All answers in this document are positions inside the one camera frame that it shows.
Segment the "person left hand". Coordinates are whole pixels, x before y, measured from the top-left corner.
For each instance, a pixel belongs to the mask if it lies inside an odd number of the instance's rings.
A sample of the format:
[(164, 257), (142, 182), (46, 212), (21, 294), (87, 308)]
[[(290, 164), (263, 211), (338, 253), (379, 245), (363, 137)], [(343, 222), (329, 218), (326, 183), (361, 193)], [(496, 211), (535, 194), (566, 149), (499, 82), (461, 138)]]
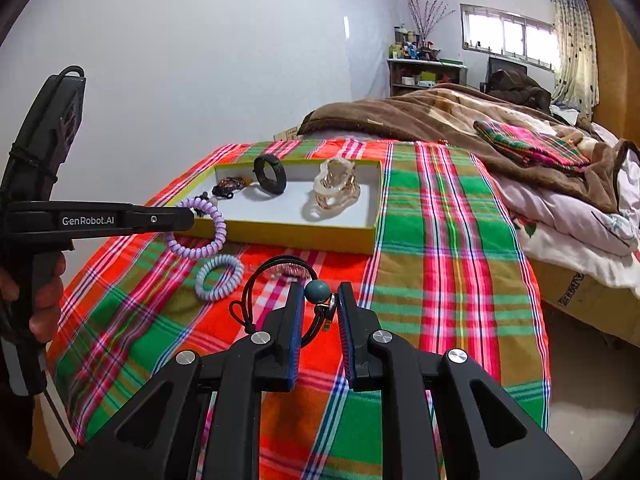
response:
[(64, 292), (62, 275), (65, 270), (66, 260), (62, 252), (59, 252), (56, 255), (50, 280), (35, 293), (29, 329), (40, 344), (48, 344), (58, 331), (60, 303)]

